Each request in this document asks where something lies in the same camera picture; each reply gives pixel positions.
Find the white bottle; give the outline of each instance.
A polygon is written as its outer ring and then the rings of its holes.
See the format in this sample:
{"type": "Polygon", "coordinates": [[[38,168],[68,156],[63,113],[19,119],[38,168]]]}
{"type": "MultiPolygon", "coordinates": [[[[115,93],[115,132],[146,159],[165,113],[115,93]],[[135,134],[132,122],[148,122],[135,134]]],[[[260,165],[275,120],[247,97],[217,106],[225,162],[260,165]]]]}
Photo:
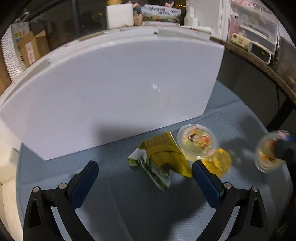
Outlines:
{"type": "Polygon", "coordinates": [[[189,7],[189,10],[184,19],[184,25],[197,27],[198,26],[198,19],[194,17],[194,8],[189,7]]]}

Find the product package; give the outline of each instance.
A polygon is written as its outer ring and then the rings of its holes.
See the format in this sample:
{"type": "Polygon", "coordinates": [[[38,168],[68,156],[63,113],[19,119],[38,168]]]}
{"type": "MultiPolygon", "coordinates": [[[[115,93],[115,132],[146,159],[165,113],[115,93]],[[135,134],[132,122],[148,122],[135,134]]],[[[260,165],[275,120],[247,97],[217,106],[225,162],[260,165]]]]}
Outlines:
{"type": "Polygon", "coordinates": [[[242,47],[244,50],[248,50],[251,41],[244,36],[233,33],[231,37],[231,42],[242,47]]]}
{"type": "Polygon", "coordinates": [[[146,4],[141,7],[141,13],[143,14],[142,25],[180,26],[180,9],[146,4]]]}
{"type": "Polygon", "coordinates": [[[161,190],[170,187],[171,171],[192,177],[188,161],[169,131],[145,140],[128,158],[130,166],[139,163],[161,190]]]}

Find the white box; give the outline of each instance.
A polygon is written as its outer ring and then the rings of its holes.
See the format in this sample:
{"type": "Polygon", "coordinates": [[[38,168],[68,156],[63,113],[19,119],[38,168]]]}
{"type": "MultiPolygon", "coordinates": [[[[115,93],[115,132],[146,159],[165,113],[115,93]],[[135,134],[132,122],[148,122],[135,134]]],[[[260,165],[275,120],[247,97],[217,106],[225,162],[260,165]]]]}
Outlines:
{"type": "Polygon", "coordinates": [[[133,4],[117,4],[106,7],[107,28],[122,28],[134,25],[133,4]]]}
{"type": "Polygon", "coordinates": [[[0,153],[0,183],[4,184],[16,177],[18,152],[8,148],[0,153]]]}
{"type": "Polygon", "coordinates": [[[17,199],[15,193],[15,178],[3,185],[2,196],[5,216],[10,235],[15,241],[22,241],[22,225],[17,209],[17,199]]]}
{"type": "Polygon", "coordinates": [[[61,58],[64,49],[47,54],[50,65],[0,106],[9,129],[44,160],[203,114],[224,46],[125,33],[98,36],[109,42],[96,45],[93,39],[77,42],[61,58]]]}

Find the blue gripper pad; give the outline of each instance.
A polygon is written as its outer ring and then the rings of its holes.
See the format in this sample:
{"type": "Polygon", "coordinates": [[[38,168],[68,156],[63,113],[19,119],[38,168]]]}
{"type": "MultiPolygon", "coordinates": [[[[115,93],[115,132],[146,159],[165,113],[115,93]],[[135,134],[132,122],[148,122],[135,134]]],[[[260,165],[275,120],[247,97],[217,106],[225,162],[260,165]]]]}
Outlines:
{"type": "Polygon", "coordinates": [[[192,175],[210,207],[218,209],[223,195],[223,184],[220,179],[215,174],[210,173],[201,161],[192,164],[192,175]]]}
{"type": "Polygon", "coordinates": [[[90,161],[81,173],[74,175],[69,182],[68,194],[70,207],[74,210],[80,208],[99,174],[99,166],[95,161],[90,161]]]}
{"type": "Polygon", "coordinates": [[[288,141],[296,142],[296,135],[295,136],[289,136],[288,141]]]}

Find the wooden shelf edge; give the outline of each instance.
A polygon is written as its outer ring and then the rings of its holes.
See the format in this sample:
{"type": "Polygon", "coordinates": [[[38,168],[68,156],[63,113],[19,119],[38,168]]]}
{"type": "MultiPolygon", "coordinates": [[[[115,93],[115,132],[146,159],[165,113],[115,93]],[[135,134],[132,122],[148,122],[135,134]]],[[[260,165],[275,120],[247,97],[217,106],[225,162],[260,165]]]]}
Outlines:
{"type": "Polygon", "coordinates": [[[213,36],[210,37],[210,39],[216,43],[224,45],[231,52],[239,55],[243,59],[253,64],[257,69],[259,69],[262,73],[264,73],[267,77],[269,77],[269,79],[273,83],[277,84],[296,105],[296,93],[287,85],[287,83],[271,67],[269,67],[263,61],[251,55],[249,52],[247,52],[246,50],[240,48],[239,46],[233,43],[218,39],[213,36]]]}

